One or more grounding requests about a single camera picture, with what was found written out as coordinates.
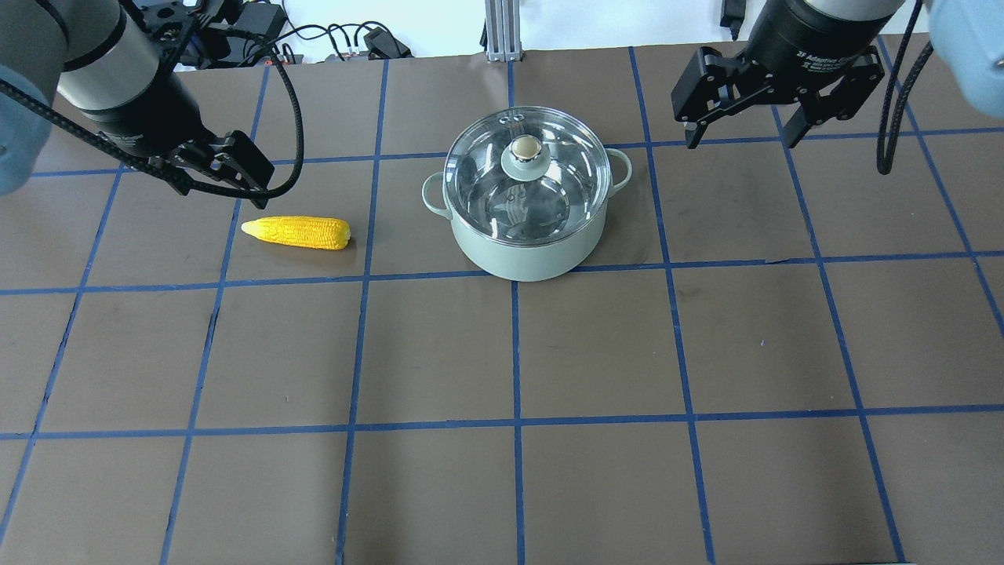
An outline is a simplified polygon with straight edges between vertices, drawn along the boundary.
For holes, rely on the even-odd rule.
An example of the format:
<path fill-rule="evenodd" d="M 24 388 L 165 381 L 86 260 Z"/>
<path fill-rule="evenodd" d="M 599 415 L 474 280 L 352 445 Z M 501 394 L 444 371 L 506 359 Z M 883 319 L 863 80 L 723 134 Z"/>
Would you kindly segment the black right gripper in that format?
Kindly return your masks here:
<path fill-rule="evenodd" d="M 739 53 L 701 46 L 671 91 L 688 149 L 750 106 L 799 104 L 782 129 L 793 149 L 814 126 L 850 119 L 882 81 L 882 1 L 767 1 Z"/>

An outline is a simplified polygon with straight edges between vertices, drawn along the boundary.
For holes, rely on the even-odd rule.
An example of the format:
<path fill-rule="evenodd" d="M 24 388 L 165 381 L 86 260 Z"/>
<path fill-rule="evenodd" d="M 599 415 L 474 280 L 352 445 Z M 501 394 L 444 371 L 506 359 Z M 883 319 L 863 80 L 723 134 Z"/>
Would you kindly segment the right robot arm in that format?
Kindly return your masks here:
<path fill-rule="evenodd" d="M 886 77 L 875 40 L 899 1 L 768 1 L 744 49 L 700 47 L 671 90 L 689 148 L 707 127 L 753 106 L 797 104 L 783 140 L 794 147 L 829 119 L 851 119 Z M 951 69 L 965 100 L 1002 115 L 1002 3 L 919 1 L 929 50 Z"/>

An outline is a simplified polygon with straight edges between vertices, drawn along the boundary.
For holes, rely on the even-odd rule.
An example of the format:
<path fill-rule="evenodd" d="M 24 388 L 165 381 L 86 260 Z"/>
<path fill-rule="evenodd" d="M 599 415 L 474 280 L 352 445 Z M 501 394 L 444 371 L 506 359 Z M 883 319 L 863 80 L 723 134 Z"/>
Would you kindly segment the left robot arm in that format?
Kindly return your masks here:
<path fill-rule="evenodd" d="M 286 193 L 247 133 L 207 128 L 174 68 L 126 1 L 4 1 L 2 194 L 28 182 L 52 128 L 180 195 L 263 208 Z"/>

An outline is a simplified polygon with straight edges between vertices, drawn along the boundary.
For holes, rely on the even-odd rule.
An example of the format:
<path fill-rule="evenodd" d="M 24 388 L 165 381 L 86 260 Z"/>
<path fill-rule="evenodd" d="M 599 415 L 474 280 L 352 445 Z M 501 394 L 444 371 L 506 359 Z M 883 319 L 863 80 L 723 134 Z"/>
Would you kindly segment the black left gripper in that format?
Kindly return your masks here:
<path fill-rule="evenodd" d="M 140 159 L 148 175 L 180 195 L 198 191 L 238 197 L 264 210 L 275 167 L 240 129 L 218 135 L 205 126 L 196 100 L 176 76 L 154 78 L 116 108 L 83 108 L 104 138 Z"/>

